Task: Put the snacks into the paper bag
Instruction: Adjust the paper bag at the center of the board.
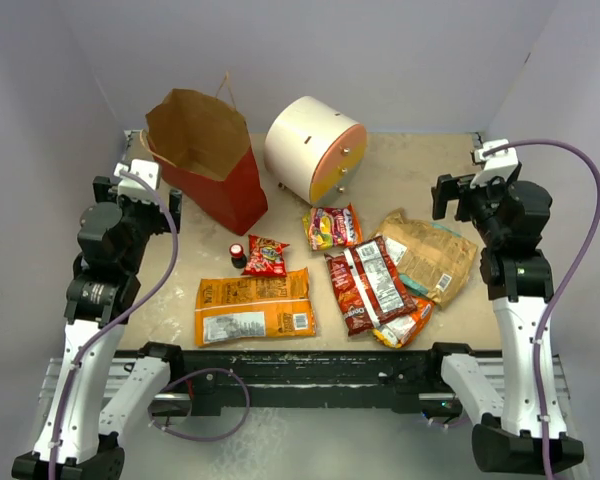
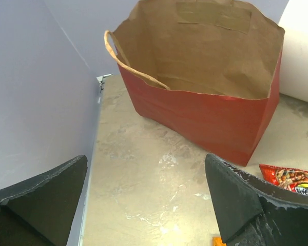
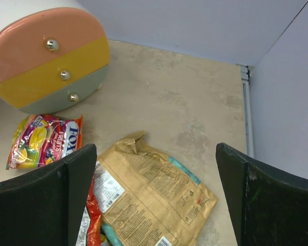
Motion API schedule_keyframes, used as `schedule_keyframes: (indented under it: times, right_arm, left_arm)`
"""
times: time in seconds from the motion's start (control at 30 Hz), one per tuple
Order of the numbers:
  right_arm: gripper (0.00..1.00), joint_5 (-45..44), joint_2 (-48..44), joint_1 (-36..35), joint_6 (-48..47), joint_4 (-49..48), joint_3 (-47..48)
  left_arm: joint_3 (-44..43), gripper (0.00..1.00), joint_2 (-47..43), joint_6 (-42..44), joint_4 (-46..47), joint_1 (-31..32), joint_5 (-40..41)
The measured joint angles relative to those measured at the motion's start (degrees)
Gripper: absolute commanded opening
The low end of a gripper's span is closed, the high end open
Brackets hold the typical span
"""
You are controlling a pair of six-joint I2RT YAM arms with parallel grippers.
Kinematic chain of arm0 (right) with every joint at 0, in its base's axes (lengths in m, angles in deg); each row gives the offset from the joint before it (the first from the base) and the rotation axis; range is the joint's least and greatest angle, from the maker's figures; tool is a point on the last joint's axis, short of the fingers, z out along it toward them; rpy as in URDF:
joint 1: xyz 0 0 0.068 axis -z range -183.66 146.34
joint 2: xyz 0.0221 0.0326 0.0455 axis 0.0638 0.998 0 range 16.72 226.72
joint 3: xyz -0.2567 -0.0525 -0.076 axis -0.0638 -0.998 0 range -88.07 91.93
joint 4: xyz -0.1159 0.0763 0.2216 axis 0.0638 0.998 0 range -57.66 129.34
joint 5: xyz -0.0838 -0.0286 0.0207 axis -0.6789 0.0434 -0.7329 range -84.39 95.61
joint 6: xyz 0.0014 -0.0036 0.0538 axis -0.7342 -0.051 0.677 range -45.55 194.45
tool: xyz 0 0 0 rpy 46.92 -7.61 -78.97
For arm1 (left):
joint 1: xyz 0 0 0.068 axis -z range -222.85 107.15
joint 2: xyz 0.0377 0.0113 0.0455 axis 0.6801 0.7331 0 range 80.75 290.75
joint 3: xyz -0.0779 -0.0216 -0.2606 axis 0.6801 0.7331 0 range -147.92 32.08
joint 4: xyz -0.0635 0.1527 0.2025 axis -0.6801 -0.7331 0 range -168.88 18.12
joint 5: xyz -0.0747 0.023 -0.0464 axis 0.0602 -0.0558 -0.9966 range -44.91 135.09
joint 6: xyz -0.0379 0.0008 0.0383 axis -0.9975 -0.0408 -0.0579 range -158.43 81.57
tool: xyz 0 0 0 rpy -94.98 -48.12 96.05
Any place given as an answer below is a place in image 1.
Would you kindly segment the red brown paper bag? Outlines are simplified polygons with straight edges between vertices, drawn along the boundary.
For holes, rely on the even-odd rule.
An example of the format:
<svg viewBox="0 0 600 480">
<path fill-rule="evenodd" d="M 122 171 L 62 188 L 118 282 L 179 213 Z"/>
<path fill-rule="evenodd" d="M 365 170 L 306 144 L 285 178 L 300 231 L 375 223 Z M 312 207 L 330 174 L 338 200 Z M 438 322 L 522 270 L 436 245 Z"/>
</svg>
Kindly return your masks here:
<svg viewBox="0 0 600 480">
<path fill-rule="evenodd" d="M 139 140 L 161 165 L 162 178 L 213 220 L 242 236 L 267 212 L 246 119 L 234 98 L 174 88 L 145 119 Z"/>
</svg>

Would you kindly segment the teal snack packet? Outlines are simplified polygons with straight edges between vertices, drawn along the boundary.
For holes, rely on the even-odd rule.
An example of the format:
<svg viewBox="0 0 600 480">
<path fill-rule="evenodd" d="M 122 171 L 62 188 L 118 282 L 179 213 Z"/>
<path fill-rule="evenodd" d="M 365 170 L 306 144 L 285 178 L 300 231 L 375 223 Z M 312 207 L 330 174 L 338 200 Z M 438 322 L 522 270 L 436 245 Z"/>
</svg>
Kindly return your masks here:
<svg viewBox="0 0 600 480">
<path fill-rule="evenodd" d="M 416 293 L 419 296 L 423 296 L 423 297 L 428 297 L 429 296 L 429 290 L 420 285 L 418 282 L 416 282 L 415 280 L 412 280 L 410 277 L 408 277 L 406 274 L 399 274 L 399 279 L 400 281 L 411 291 L 413 291 L 414 293 Z"/>
</svg>

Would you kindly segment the small red chip bag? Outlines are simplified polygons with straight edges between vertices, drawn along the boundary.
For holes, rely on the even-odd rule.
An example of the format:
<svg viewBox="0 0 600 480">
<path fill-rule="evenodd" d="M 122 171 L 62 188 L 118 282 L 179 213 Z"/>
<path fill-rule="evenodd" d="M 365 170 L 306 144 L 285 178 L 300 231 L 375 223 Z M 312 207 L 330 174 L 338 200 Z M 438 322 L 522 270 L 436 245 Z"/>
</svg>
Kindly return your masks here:
<svg viewBox="0 0 600 480">
<path fill-rule="evenodd" d="M 285 277 L 287 269 L 283 252 L 287 247 L 287 243 L 250 235 L 249 258 L 242 274 L 256 277 Z"/>
</svg>

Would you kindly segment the Fox's fruit candy bag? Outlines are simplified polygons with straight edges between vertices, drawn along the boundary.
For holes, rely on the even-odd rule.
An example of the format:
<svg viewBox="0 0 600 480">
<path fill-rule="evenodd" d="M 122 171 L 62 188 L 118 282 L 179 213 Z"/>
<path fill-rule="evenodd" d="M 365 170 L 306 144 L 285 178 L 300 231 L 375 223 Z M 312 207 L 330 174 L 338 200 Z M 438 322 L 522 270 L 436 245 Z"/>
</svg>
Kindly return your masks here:
<svg viewBox="0 0 600 480">
<path fill-rule="evenodd" d="M 303 216 L 302 223 L 312 251 L 350 247 L 363 241 L 357 212 L 352 204 L 342 208 L 311 208 Z"/>
</svg>

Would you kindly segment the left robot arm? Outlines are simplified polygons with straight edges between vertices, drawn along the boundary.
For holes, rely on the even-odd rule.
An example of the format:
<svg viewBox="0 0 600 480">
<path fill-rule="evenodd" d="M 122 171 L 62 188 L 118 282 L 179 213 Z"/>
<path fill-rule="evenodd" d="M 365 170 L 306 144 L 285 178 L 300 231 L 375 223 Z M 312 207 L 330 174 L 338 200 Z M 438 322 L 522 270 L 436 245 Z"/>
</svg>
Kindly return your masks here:
<svg viewBox="0 0 600 480">
<path fill-rule="evenodd" d="M 53 399 L 32 450 L 15 458 L 15 479 L 117 479 L 132 430 L 147 419 L 154 397 L 186 378 L 179 346 L 146 343 L 122 386 L 105 390 L 119 342 L 133 312 L 137 275 L 149 239 L 180 228 L 182 195 L 160 199 L 156 173 L 138 169 L 119 182 L 97 176 L 95 203 L 80 218 L 80 253 L 66 291 L 65 345 Z"/>
</svg>

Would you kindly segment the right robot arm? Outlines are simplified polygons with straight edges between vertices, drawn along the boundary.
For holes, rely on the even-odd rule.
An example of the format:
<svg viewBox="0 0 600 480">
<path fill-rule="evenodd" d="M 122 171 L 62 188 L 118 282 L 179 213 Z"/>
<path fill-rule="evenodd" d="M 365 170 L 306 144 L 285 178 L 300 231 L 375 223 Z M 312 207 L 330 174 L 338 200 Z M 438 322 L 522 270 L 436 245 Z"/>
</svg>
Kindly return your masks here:
<svg viewBox="0 0 600 480">
<path fill-rule="evenodd" d="M 560 410 L 549 324 L 542 318 L 554 289 L 538 244 L 552 198 L 516 177 L 481 186 L 472 180 L 440 176 L 432 216 L 443 218 L 448 202 L 457 201 L 456 220 L 471 223 L 485 244 L 480 273 L 500 332 L 504 390 L 495 389 L 465 344 L 435 344 L 425 380 L 436 391 L 455 393 L 473 425 L 472 451 L 481 471 L 564 472 L 583 461 L 584 445 L 569 436 Z"/>
</svg>

